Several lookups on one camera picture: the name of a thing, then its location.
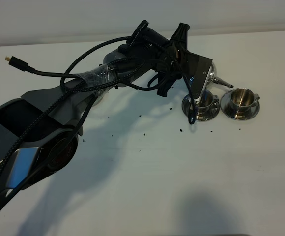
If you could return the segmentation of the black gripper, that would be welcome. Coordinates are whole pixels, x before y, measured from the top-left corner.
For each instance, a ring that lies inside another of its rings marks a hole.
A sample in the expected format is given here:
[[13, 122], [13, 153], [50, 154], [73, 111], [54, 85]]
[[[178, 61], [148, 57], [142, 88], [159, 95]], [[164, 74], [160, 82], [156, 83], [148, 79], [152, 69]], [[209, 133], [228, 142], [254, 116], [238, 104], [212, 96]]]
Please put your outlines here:
[[164, 73], [157, 74], [157, 83], [160, 84], [165, 78], [167, 80], [157, 88], [157, 95], [167, 97], [167, 93], [176, 81], [173, 74], [176, 71], [182, 71], [181, 58], [182, 54], [187, 51], [188, 30], [190, 26], [185, 23], [179, 23], [178, 28], [170, 39], [166, 39], [153, 29], [145, 27], [142, 30], [142, 42], [147, 48], [144, 54], [146, 61], [161, 60], [166, 62], [170, 67], [171, 74], [166, 77]]

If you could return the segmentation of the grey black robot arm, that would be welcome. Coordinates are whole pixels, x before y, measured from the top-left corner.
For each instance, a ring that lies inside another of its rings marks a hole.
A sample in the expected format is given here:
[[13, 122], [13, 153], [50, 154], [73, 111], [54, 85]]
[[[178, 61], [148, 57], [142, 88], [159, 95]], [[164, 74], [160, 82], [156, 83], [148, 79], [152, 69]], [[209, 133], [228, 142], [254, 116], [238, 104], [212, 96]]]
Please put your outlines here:
[[28, 91], [0, 106], [0, 211], [21, 190], [55, 174], [73, 158], [83, 123], [95, 103], [113, 87], [131, 85], [154, 70], [148, 90], [165, 95], [181, 76], [189, 25], [181, 23], [166, 39], [142, 21], [134, 33], [113, 43], [97, 68], [73, 74], [38, 71], [16, 57], [9, 65], [39, 76], [60, 78], [57, 87]]

